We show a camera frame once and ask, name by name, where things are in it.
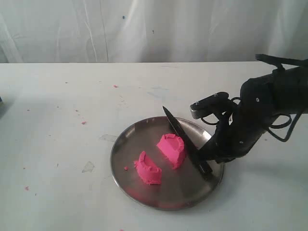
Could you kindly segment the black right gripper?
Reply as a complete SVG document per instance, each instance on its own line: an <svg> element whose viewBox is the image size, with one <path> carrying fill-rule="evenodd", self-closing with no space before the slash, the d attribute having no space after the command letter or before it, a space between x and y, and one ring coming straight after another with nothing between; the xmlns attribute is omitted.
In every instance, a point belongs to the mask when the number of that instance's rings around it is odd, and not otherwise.
<svg viewBox="0 0 308 231"><path fill-rule="evenodd" d="M233 121L223 129L216 131L193 155L193 164L205 161L217 164L230 162L248 154L260 138L260 124L249 117L233 116Z"/></svg>

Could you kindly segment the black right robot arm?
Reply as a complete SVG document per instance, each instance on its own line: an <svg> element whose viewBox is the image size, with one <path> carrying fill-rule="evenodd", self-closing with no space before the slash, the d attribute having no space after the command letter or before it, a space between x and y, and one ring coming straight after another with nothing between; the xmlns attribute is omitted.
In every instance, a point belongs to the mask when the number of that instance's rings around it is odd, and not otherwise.
<svg viewBox="0 0 308 231"><path fill-rule="evenodd" d="M276 67L271 74L250 78L240 96L218 92L193 103L193 118L214 115L215 134L196 153L200 161L230 162L245 156L265 132L289 140L302 114L308 112L308 61L257 54Z"/></svg>

